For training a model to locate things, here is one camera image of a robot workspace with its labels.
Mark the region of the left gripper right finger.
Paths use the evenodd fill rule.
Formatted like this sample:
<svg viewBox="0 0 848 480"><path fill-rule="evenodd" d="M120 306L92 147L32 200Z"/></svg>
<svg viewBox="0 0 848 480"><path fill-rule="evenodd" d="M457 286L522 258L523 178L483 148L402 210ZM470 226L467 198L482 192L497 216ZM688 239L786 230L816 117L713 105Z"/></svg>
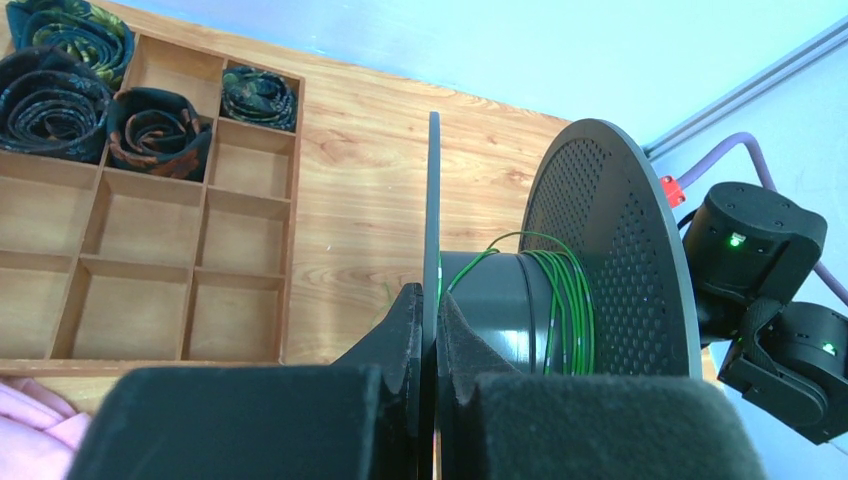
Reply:
<svg viewBox="0 0 848 480"><path fill-rule="evenodd" d="M476 334L456 300L445 293L436 328L437 430L444 479L493 479L498 381L517 370Z"/></svg>

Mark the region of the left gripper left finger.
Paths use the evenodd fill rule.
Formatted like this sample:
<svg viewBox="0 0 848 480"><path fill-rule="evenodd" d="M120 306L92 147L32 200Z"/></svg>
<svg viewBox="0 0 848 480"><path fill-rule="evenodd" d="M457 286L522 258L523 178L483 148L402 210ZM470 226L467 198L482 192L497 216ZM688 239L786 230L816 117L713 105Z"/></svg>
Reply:
<svg viewBox="0 0 848 480"><path fill-rule="evenodd" d="M405 284L384 318L331 365L355 367L368 383L358 440L367 479L416 479L423 287Z"/></svg>

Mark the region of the black cable spool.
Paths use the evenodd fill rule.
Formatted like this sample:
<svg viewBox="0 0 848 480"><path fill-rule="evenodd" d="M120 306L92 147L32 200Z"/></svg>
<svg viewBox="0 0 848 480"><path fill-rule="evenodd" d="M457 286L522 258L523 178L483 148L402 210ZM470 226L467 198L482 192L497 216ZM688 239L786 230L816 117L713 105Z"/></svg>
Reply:
<svg viewBox="0 0 848 480"><path fill-rule="evenodd" d="M441 247L440 118L429 122L425 345L445 293L518 372L702 372L695 300L671 207L633 139L582 119L552 141L517 230L471 252Z"/></svg>

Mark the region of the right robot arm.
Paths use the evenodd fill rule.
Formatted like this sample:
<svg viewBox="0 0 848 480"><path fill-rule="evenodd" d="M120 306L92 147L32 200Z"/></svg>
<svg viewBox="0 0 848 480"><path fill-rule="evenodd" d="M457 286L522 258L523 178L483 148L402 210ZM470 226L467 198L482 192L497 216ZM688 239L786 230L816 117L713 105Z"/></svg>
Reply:
<svg viewBox="0 0 848 480"><path fill-rule="evenodd" d="M683 236L701 343L731 343L719 380L814 444L847 431L847 318L795 298L827 228L775 191L724 182Z"/></svg>

